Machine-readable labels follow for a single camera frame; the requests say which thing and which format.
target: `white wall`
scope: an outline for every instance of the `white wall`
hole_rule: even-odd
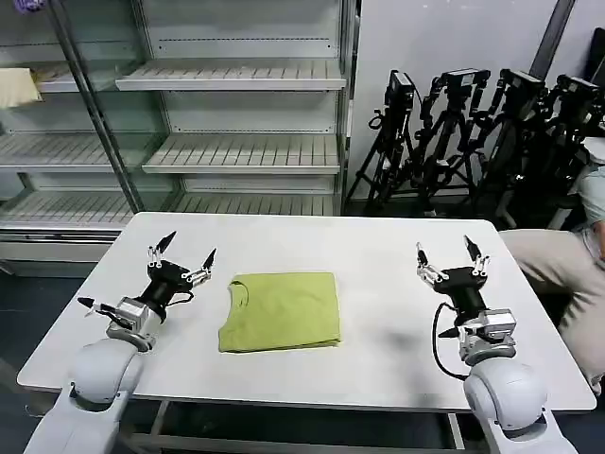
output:
[[[348,185],[375,137],[367,123],[373,109],[382,106],[391,69],[409,73],[422,96],[432,78],[445,71],[490,69],[490,87],[482,104],[487,107],[502,68],[527,71],[531,66],[555,4],[556,0],[365,0]],[[412,133],[420,127],[419,107]],[[435,105],[436,117],[444,107],[443,100]],[[366,195],[367,186],[362,185],[358,197]]]
[[[557,76],[561,74],[582,75],[597,27],[605,28],[605,2],[577,0],[548,71],[546,82],[549,87],[555,84]]]

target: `person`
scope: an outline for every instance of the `person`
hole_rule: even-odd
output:
[[[559,332],[600,394],[605,375],[605,166],[586,174],[579,195],[587,222],[578,232],[510,230],[501,235],[536,293],[570,295]]]

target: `white shelf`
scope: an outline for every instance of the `white shelf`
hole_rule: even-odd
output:
[[[147,173],[336,175],[337,139],[312,134],[172,134]]]
[[[333,216],[334,196],[189,193],[177,213]]]
[[[115,84],[123,91],[337,91],[338,60],[184,59],[149,61]]]
[[[165,193],[141,194],[148,211],[158,210]],[[124,227],[133,214],[118,191],[37,191],[0,209],[0,229],[78,227]]]
[[[124,75],[129,63],[123,61],[92,61],[89,78],[97,91],[115,89],[115,80]],[[77,93],[78,86],[67,62],[32,63],[36,86],[40,93]]]
[[[124,164],[138,167],[155,142],[153,134],[116,134]],[[0,136],[0,172],[113,172],[94,133]]]

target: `white table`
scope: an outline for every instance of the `white table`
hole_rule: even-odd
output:
[[[258,401],[287,406],[468,410],[462,386],[438,369],[431,322],[443,297],[416,275],[415,244],[442,268],[470,263],[468,235],[492,256],[482,290],[517,321],[517,358],[544,379],[553,410],[591,410],[595,398],[493,226],[480,220],[320,218],[144,213],[134,217],[76,296],[108,304],[146,287],[147,246],[178,231],[164,258],[196,268],[217,247],[213,278],[169,309],[136,389],[140,398]],[[227,289],[238,273],[330,271],[337,279],[342,343],[336,348],[221,354]],[[18,381],[54,391],[76,352],[105,336],[104,317],[84,318],[75,298],[21,370]],[[443,313],[441,327],[453,317]],[[455,340],[440,340],[447,367],[467,372]]]

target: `metal pole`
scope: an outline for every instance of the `metal pole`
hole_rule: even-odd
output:
[[[534,78],[546,79],[574,5],[576,5],[576,0],[559,0],[555,5],[538,52],[529,69],[529,74]]]
[[[101,110],[95,88],[88,78],[86,66],[76,47],[71,32],[69,18],[65,13],[63,4],[61,3],[61,0],[49,0],[48,6],[50,12],[49,17],[55,29],[55,33],[57,34],[57,38],[59,39],[60,47],[69,64],[78,90],[84,100],[88,115],[91,117],[96,133],[105,149],[110,164],[112,165],[113,173],[129,203],[130,210],[132,210],[133,213],[145,211],[143,201],[130,180],[130,175],[124,166],[124,162],[119,152],[120,148],[117,145],[115,136],[105,120],[105,115]]]

